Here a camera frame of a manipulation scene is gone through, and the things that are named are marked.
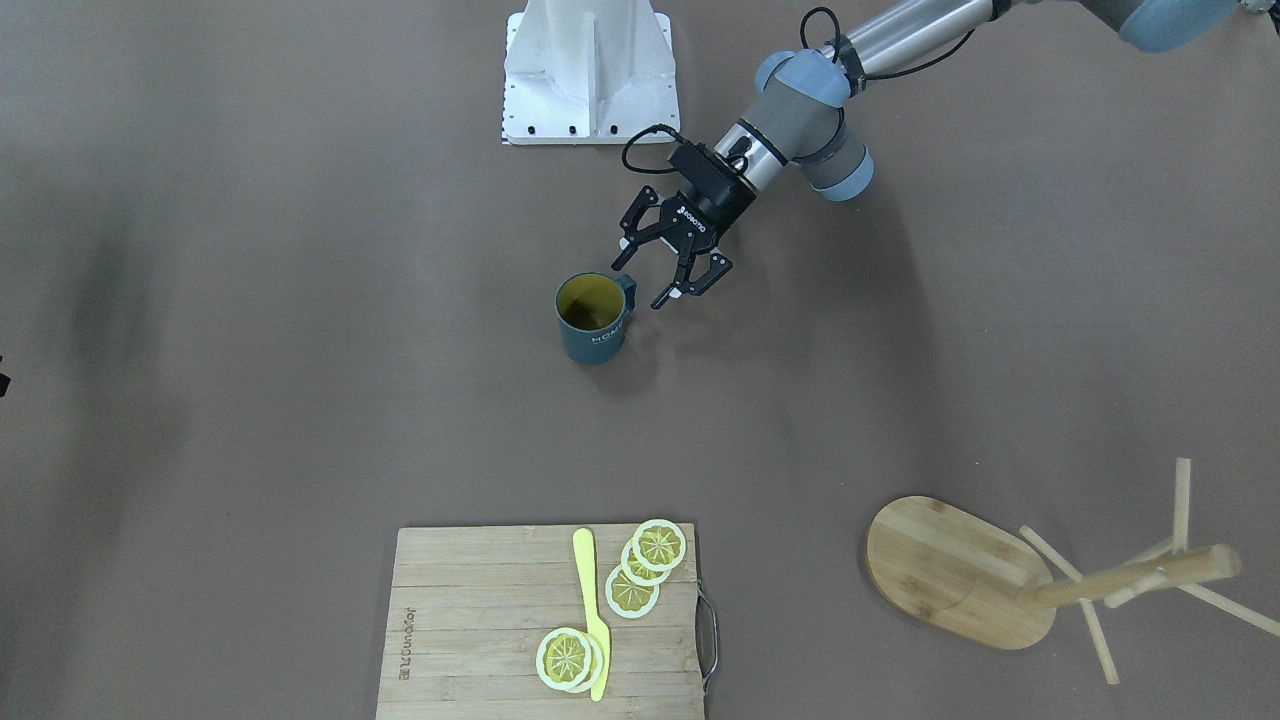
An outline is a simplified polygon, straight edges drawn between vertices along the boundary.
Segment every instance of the knife handle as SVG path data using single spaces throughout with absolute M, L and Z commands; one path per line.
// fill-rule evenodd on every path
M 595 536 L 588 528 L 573 530 L 573 560 L 577 562 L 577 582 L 582 585 L 586 616 L 599 618 L 595 602 Z

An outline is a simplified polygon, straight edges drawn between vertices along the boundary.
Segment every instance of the yellow knife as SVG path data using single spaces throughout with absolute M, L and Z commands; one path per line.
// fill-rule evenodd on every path
M 586 607 L 586 634 L 600 643 L 604 650 L 604 662 L 600 676 L 591 685 L 591 700 L 599 702 L 604 697 L 604 684 L 609 679 L 609 626 L 600 620 L 595 602 L 595 536 L 588 528 L 573 530 L 573 560 L 577 562 L 577 582 L 582 585 L 582 605 Z

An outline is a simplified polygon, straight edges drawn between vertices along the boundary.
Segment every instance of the blue joint cap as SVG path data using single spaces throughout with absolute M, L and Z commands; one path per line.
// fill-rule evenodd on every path
M 838 64 L 817 50 L 801 50 L 774 74 L 782 85 L 813 97 L 823 105 L 840 108 L 849 100 L 849 78 Z
M 773 77 L 778 65 L 795 56 L 796 54 L 791 50 L 778 50 L 773 55 L 765 58 L 764 61 L 760 63 L 760 67 L 755 69 L 755 94 L 759 95 L 764 92 L 764 83 L 769 82 L 769 78 Z
M 1120 40 L 1143 53 L 1181 47 L 1204 35 L 1236 5 L 1236 0 L 1146 0 L 1120 26 Z
M 872 176 L 876 174 L 876 161 L 872 160 L 872 151 L 868 150 L 863 155 L 863 161 L 858 163 L 858 168 L 849 173 L 849 177 L 837 182 L 831 187 L 815 187 L 818 195 L 831 200 L 832 202 L 844 202 L 845 200 L 852 200 L 861 195 L 867 186 L 872 183 Z

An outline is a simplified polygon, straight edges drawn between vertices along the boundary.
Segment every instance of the lemon slice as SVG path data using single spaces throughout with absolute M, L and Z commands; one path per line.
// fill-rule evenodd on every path
M 577 687 L 591 670 L 591 639 L 573 628 L 556 628 L 538 646 L 538 676 L 554 691 Z
M 609 579 L 604 582 L 604 587 L 609 588 L 605 600 L 609 601 L 609 607 L 618 614 L 620 618 L 627 618 L 635 620 L 636 618 L 644 618 L 653 610 L 655 602 L 658 602 L 658 585 L 637 585 L 635 582 L 622 573 L 622 565 L 618 565 L 609 573 Z
M 646 520 L 631 536 L 636 562 L 654 573 L 666 573 L 685 559 L 685 533 L 671 520 Z
M 622 573 L 631 578 L 631 582 L 637 585 L 658 585 L 671 577 L 671 570 L 666 573 L 657 573 L 640 564 L 640 560 L 631 552 L 631 541 L 627 541 L 622 546 Z
M 591 671 L 588 673 L 585 680 L 564 691 L 567 693 L 584 693 L 591 689 L 591 685 L 600 679 L 600 671 L 604 670 L 604 648 L 591 635 L 586 635 L 586 642 L 591 646 Z

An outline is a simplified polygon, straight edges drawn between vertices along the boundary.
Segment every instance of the oval wooden base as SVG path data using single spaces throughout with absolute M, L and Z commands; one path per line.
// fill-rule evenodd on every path
M 895 607 L 998 650 L 1039 642 L 1055 610 L 1018 603 L 1018 592 L 1051 582 L 1021 539 L 941 500 L 910 496 L 886 505 L 867 532 L 867 568 Z

